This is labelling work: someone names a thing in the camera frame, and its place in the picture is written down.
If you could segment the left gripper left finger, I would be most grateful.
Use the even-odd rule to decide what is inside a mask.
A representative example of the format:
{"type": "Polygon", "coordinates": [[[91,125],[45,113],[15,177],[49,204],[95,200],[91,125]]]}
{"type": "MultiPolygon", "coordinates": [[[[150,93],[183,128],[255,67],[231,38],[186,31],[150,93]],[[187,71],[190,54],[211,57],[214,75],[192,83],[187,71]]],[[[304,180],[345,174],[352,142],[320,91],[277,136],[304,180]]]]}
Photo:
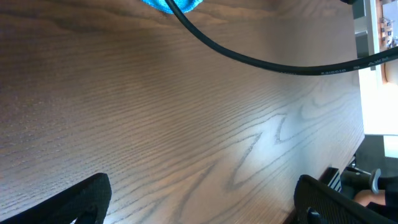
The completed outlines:
{"type": "Polygon", "coordinates": [[[108,175],[97,173],[40,204],[3,220],[14,223],[102,224],[112,196],[108,175]]]}

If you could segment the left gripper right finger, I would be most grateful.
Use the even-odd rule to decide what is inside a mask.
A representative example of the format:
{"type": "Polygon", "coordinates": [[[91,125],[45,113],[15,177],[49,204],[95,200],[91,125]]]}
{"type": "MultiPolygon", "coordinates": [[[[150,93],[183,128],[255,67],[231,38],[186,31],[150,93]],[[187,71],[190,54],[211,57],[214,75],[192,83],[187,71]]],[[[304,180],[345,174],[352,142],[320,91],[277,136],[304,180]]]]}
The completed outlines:
{"type": "Polygon", "coordinates": [[[301,175],[297,182],[294,206],[299,224],[396,224],[309,175],[301,175]]]}

